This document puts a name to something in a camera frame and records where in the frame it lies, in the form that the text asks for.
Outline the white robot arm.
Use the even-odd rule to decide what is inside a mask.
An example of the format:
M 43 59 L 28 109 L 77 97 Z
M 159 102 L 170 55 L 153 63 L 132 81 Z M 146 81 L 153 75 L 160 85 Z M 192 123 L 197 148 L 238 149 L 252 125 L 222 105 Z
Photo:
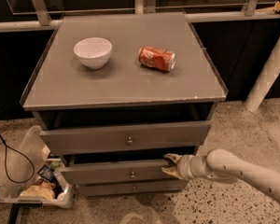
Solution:
M 174 178 L 190 181 L 204 178 L 215 182 L 240 179 L 280 203 L 280 173 L 243 161 L 225 149 L 213 149 L 203 156 L 165 154 L 169 166 L 161 170 Z

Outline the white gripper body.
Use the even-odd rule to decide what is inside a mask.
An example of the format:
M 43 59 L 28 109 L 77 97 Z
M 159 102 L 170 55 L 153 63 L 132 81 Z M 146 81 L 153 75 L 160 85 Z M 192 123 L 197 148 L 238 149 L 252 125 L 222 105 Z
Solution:
M 176 166 L 179 176 L 187 181 L 207 177 L 208 166 L 205 156 L 183 155 Z

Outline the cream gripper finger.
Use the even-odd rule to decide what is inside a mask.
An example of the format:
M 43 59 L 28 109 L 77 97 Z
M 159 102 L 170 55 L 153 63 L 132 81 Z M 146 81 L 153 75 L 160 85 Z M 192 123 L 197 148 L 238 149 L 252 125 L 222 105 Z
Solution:
M 177 178 L 177 179 L 180 179 L 181 178 L 181 175 L 179 174 L 179 172 L 177 171 L 177 167 L 176 166 L 171 166 L 171 167 L 162 167 L 161 170 L 171 176 L 171 177 L 174 177 L 174 178 Z
M 163 156 L 167 161 L 175 164 L 175 165 L 178 165 L 180 159 L 182 158 L 181 155 L 178 155 L 178 154 L 174 154 L 174 153 L 168 153 L 168 154 L 165 154 Z

